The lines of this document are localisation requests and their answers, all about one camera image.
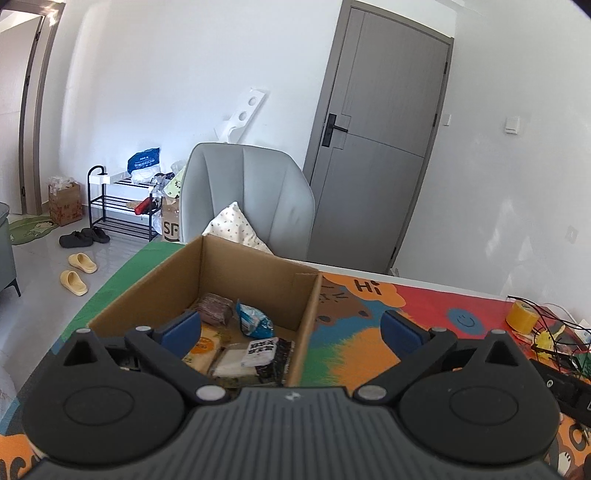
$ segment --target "shoe rack shelf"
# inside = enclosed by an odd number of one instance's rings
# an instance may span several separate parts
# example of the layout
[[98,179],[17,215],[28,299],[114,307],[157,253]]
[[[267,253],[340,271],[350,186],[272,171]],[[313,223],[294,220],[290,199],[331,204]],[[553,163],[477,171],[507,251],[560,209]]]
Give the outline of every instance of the shoe rack shelf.
[[[99,184],[100,195],[98,197],[92,198],[92,194],[90,192],[91,176],[107,176],[107,172],[102,165],[96,165],[88,171],[86,185],[88,194],[88,220],[90,223],[90,228],[97,226],[109,232],[121,233],[123,235],[134,236],[136,238],[144,238],[147,239],[148,242],[151,242],[158,235],[158,232],[152,227],[152,217],[155,213],[155,211],[152,211],[152,209],[150,209],[147,214],[142,215],[142,217],[148,218],[147,226],[141,223],[133,222],[131,220],[123,220],[109,216],[109,212],[117,211],[129,214],[132,212],[132,210],[127,208],[125,205],[129,202],[133,202],[133,200],[107,195],[108,184],[102,182]],[[152,205],[152,185],[149,183],[131,183],[131,179],[122,179],[113,182],[112,185],[123,185],[127,187],[146,189],[148,190],[148,195],[150,197],[150,205]],[[97,208],[101,211],[102,215],[100,218],[93,219],[93,208]]]

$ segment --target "white patterned pillow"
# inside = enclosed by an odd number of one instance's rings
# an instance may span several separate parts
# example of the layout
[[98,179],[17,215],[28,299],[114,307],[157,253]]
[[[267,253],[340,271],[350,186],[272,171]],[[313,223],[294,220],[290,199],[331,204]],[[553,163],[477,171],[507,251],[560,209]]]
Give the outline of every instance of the white patterned pillow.
[[256,248],[262,252],[273,254],[252,229],[246,217],[240,210],[238,202],[233,202],[230,206],[224,208],[217,217],[215,217],[202,235],[215,235],[226,240],[231,240],[237,244]]

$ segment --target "door handle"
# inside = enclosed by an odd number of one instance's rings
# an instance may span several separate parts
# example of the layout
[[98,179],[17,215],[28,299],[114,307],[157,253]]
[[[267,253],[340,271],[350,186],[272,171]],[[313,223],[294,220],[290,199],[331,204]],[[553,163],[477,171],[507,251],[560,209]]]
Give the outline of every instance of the door handle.
[[334,130],[338,130],[339,132],[349,133],[349,130],[343,127],[339,127],[335,125],[336,122],[336,115],[334,113],[329,113],[328,120],[326,121],[326,128],[324,129],[324,137],[322,138],[322,146],[329,147],[330,141],[332,140],[332,133]]

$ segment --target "glossy floor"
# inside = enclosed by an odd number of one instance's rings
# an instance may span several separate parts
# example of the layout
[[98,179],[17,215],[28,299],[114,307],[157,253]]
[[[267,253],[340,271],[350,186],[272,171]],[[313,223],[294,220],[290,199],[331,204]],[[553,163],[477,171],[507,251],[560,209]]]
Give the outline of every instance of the glossy floor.
[[[82,306],[127,260],[147,242],[126,236],[111,236],[108,244],[64,249],[61,235],[88,226],[86,219],[56,228],[30,243],[12,247],[22,297],[14,288],[0,291],[0,366],[21,388],[43,355],[60,336]],[[78,271],[88,293],[77,297],[60,284],[60,273],[75,270],[68,256],[86,253],[98,270],[89,275]]]

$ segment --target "door frame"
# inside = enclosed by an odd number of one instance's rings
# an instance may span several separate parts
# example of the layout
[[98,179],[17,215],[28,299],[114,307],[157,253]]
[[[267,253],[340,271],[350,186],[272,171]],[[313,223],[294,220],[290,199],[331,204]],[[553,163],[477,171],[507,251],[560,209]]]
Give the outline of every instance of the door frame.
[[[47,66],[53,41],[56,37],[57,27],[64,10],[64,3],[55,3],[50,0],[10,0],[1,10],[14,10],[40,15],[41,25],[37,36],[31,46],[31,54],[27,66],[26,76],[29,78],[22,90],[21,119],[18,133],[18,171],[21,194],[21,206],[23,214],[40,215],[41,205],[41,180],[39,172],[39,134],[41,130],[41,106],[43,103],[43,90],[47,75]],[[37,74],[31,74],[33,65]]]
[[435,143],[435,137],[437,135],[437,131],[439,130],[439,124],[441,122],[441,111],[443,109],[443,102],[445,100],[445,93],[447,90],[447,80],[449,78],[449,72],[451,70],[452,65],[452,50],[453,50],[453,38],[443,35],[432,28],[426,27],[414,20],[410,20],[409,18],[402,17],[398,14],[393,12],[389,12],[382,8],[375,7],[373,5],[364,4],[357,0],[343,0],[343,4],[341,6],[339,17],[336,24],[335,30],[335,38],[333,40],[332,48],[330,49],[329,60],[326,66],[326,73],[324,74],[324,81],[322,83],[322,88],[320,89],[320,98],[318,100],[318,106],[316,108],[316,114],[314,116],[314,122],[312,124],[312,132],[310,134],[310,142],[308,143],[308,149],[306,151],[306,160],[304,162],[303,173],[306,177],[308,183],[311,184],[312,176],[314,174],[314,168],[316,166],[316,157],[318,156],[318,151],[320,149],[320,143],[322,141],[322,133],[324,131],[324,123],[326,122],[326,117],[328,115],[330,97],[332,96],[332,90],[336,80],[336,73],[339,67],[339,60],[340,55],[343,50],[343,45],[345,43],[345,35],[347,33],[347,27],[349,25],[349,16],[352,9],[361,10],[364,12],[368,12],[371,14],[379,15],[380,17],[387,18],[389,20],[393,20],[397,23],[402,25],[406,25],[411,27],[415,30],[419,30],[422,33],[425,33],[431,37],[434,37],[443,43],[448,45],[447,48],[447,69],[443,75],[443,79],[441,82],[441,91],[439,93],[439,100],[437,102],[437,121],[433,129],[431,130],[431,136],[429,137],[429,142],[427,144],[427,152],[425,154],[425,159],[423,161],[423,165],[421,166],[421,170],[419,172],[417,185],[415,187],[413,196],[411,198],[411,203],[408,207],[408,212],[404,219],[404,223],[402,224],[402,229],[400,230],[400,235],[396,240],[396,243],[392,246],[392,256],[388,263],[386,272],[389,273],[390,269],[394,265],[394,261],[396,260],[396,256],[400,251],[400,246],[402,245],[402,241],[406,235],[408,230],[408,226],[410,224],[411,217],[414,212],[414,208],[417,204],[418,195],[421,191],[421,187],[423,186],[423,180],[425,177],[425,173],[427,171],[427,166],[429,164],[429,159],[431,157],[431,152],[433,151],[433,145]]

